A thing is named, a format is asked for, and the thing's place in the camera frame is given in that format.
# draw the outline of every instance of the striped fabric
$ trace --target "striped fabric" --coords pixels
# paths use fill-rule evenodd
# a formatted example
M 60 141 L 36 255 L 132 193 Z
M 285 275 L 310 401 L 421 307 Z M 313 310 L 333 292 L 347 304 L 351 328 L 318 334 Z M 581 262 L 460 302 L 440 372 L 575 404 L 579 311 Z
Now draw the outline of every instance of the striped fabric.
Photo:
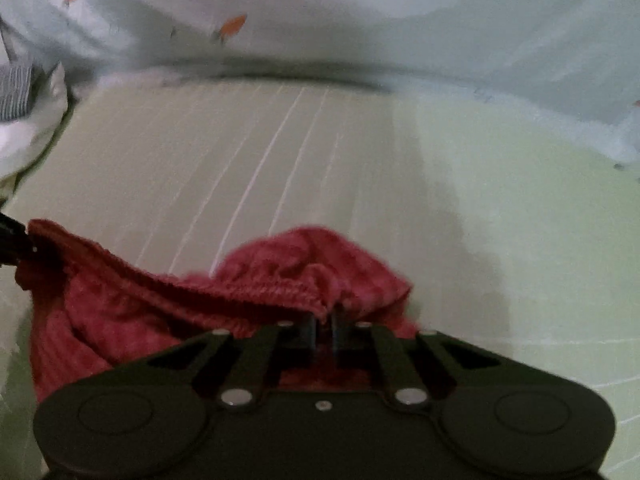
M 33 65 L 16 62 L 0 66 L 0 122 L 15 121 L 31 111 Z

